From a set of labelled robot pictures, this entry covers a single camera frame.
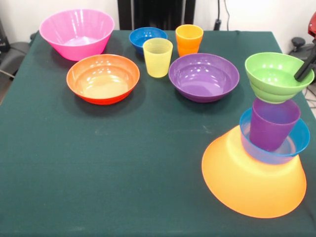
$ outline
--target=dark green tablecloth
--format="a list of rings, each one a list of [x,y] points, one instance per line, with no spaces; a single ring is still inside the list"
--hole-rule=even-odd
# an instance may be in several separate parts
[[[308,188],[296,210],[266,220],[240,215],[201,173],[208,144],[251,107],[244,62],[280,51],[273,35],[205,32],[200,52],[240,72],[237,88],[210,104],[185,99],[168,77],[149,77],[128,35],[114,31],[105,52],[132,59],[141,78],[112,106],[76,97],[66,85],[74,62],[37,35],[0,107],[0,236],[316,236],[316,122],[302,94],[295,100],[312,138],[301,153]]]

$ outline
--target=green bowl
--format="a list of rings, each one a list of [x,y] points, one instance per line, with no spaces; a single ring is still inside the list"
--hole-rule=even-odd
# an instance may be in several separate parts
[[[294,75],[303,61],[282,53],[253,54],[245,62],[246,73],[255,95],[268,103],[280,104],[294,97],[314,79],[311,70],[301,81]]]

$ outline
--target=blue bowl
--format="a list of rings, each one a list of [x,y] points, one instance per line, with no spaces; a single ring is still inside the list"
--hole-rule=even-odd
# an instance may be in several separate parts
[[[136,51],[144,55],[143,44],[145,41],[152,38],[167,39],[168,35],[165,31],[155,27],[142,27],[138,28],[129,35],[129,41],[135,47]]]
[[[246,110],[240,117],[241,143],[244,149],[254,159],[267,164],[283,164],[289,162],[294,156],[302,152],[310,142],[310,131],[300,118],[283,144],[275,151],[268,152],[255,146],[249,140],[252,108]]]

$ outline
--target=purple cup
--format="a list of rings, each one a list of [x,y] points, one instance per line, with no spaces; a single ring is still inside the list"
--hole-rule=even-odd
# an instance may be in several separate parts
[[[275,151],[285,141],[301,111],[293,100],[270,104],[256,98],[252,104],[250,141],[266,151]]]

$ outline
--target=orange bowl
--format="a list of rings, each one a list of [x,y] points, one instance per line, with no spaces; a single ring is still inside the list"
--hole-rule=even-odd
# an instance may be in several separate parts
[[[100,54],[75,63],[67,73],[69,89],[83,100],[110,105],[127,97],[139,81],[139,69],[128,58]]]
[[[245,151],[240,137],[236,126],[205,150],[202,174],[210,191],[246,216],[275,218],[294,210],[307,186],[299,155],[284,164],[262,163]]]

